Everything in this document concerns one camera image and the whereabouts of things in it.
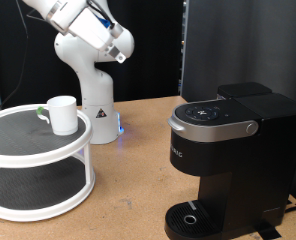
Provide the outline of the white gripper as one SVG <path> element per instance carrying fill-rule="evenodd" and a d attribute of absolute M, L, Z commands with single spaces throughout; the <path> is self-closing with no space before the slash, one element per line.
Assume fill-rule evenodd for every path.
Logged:
<path fill-rule="evenodd" d="M 77 36 L 99 51 L 104 51 L 113 41 L 109 30 L 83 0 L 58 0 L 49 12 L 49 22 L 63 35 Z M 126 60 L 116 46 L 110 47 L 108 54 L 119 63 Z"/>

